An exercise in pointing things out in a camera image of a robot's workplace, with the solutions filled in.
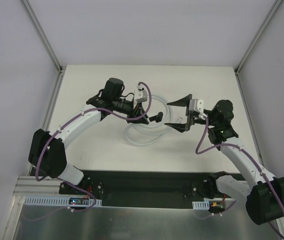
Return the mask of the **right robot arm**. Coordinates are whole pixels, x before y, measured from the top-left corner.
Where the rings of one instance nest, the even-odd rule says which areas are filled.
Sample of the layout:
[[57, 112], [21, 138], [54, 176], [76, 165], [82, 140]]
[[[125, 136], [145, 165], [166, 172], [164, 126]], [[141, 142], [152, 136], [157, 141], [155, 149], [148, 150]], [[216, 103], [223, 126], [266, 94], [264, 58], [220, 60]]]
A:
[[217, 149], [238, 169], [246, 184], [235, 180], [225, 171], [210, 174], [196, 191], [207, 199], [226, 194], [243, 202], [250, 219], [257, 225], [284, 218], [284, 177], [276, 177], [258, 163], [244, 147], [232, 127], [233, 103], [219, 100], [211, 109], [205, 109], [204, 100], [192, 94], [170, 102], [168, 106], [185, 107], [186, 123], [169, 122], [166, 126], [184, 133], [195, 124], [204, 125], [204, 132], [196, 146], [197, 155]]

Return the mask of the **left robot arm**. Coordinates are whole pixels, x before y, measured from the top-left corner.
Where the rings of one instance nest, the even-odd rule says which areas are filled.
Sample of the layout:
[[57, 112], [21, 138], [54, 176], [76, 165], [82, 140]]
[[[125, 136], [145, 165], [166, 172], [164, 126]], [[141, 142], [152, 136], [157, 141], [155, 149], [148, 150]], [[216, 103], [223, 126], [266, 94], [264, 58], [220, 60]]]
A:
[[28, 161], [35, 167], [35, 179], [59, 179], [70, 183], [70, 188], [81, 195], [87, 191], [85, 174], [68, 163], [66, 149], [88, 128], [113, 115], [127, 123], [149, 124], [147, 113], [152, 104], [151, 90], [144, 82], [139, 82], [128, 100], [123, 95], [124, 82], [109, 78], [104, 88], [89, 98], [85, 105], [71, 118], [49, 130], [38, 129], [32, 137]]

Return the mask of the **black T-shaped hose fitting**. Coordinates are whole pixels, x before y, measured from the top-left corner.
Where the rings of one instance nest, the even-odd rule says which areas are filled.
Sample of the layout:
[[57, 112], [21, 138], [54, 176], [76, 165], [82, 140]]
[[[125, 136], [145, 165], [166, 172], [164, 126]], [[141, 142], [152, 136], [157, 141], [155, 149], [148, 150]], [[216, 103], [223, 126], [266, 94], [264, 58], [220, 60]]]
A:
[[149, 117], [150, 122], [160, 123], [163, 120], [164, 113], [158, 112], [157, 115]]

